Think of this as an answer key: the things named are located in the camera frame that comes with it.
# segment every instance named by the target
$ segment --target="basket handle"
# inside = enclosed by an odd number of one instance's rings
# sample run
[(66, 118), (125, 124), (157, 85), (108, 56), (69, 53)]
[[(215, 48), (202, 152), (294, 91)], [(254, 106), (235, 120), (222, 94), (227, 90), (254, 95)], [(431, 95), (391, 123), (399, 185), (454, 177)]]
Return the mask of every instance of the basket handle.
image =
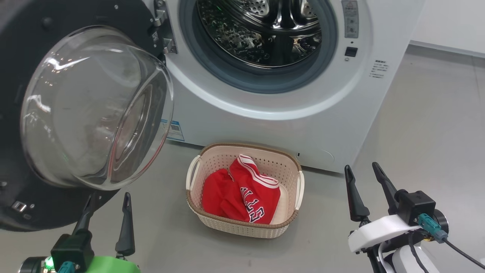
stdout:
[(299, 171), (296, 187), (295, 210), (299, 210), (303, 201), (303, 192), (305, 191), (305, 176), (302, 171)]
[(199, 168), (200, 155), (196, 156), (192, 163), (190, 163), (189, 170), (187, 171), (187, 178), (185, 179), (185, 189), (192, 190), (192, 185), (194, 184), (194, 178), (197, 174), (197, 169)]

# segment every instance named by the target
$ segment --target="washing machine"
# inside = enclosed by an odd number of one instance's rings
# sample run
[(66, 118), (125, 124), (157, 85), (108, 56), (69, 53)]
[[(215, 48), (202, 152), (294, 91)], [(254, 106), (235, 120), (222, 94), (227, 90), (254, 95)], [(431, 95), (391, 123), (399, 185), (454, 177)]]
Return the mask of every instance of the washing machine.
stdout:
[(256, 143), (303, 166), (352, 164), (424, 0), (166, 0), (169, 138)]
[(0, 1), (0, 228), (77, 221), (167, 138), (342, 171), (423, 1)]

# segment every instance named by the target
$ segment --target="beige plastic basket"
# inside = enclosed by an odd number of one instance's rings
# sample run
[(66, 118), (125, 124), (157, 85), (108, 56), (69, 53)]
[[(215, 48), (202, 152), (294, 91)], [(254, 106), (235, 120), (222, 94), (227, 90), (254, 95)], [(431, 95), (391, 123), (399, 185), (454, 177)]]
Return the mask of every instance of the beige plastic basket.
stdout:
[[(288, 191), (288, 209), (284, 222), (280, 224), (242, 222), (216, 216), (203, 210), (202, 188), (206, 178), (219, 169), (229, 168), (240, 154), (252, 157), (262, 174), (278, 179)], [(187, 203), (206, 226), (232, 234), (271, 239), (283, 234), (298, 214), (305, 190), (305, 178), (300, 164), (288, 154), (252, 145), (220, 143), (207, 146), (193, 159), (187, 171), (185, 187)]]

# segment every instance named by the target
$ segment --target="black cable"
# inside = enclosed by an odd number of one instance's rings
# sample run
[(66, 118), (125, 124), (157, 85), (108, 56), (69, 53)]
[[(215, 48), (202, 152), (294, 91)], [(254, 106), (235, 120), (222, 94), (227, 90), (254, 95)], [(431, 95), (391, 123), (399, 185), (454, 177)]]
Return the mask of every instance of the black cable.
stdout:
[(482, 269), (485, 269), (485, 265), (483, 265), (481, 262), (473, 259), (472, 257), (470, 257), (468, 254), (466, 254), (465, 252), (461, 251), (459, 248), (457, 248), (455, 245), (453, 245), (452, 243), (450, 243), (448, 241), (448, 239), (444, 238), (443, 239), (443, 242), (445, 242), (447, 245), (449, 245), (451, 248), (453, 248), (456, 252), (460, 253), (461, 255), (463, 255), (463, 257), (467, 258), (468, 260), (472, 261), (474, 264), (478, 265), (479, 267), (481, 267)]
[(429, 271), (424, 267), (423, 263), (421, 262), (420, 258), (418, 257), (418, 254), (416, 253), (416, 249), (414, 248), (414, 244), (413, 244), (413, 233), (409, 232), (409, 234), (407, 235), (407, 238), (408, 238), (409, 247), (411, 248), (411, 253), (413, 254), (414, 258), (416, 259), (416, 262), (421, 267), (421, 269), (423, 269), (424, 273), (429, 273)]

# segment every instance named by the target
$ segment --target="green light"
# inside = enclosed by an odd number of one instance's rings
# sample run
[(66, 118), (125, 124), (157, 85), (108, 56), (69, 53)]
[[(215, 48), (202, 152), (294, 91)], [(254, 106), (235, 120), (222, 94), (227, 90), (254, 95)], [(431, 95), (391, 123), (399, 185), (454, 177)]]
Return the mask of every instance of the green light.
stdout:
[(52, 259), (52, 257), (47, 257), (45, 259), (45, 266), (44, 266), (47, 270), (50, 270), (51, 268), (54, 267), (54, 260)]

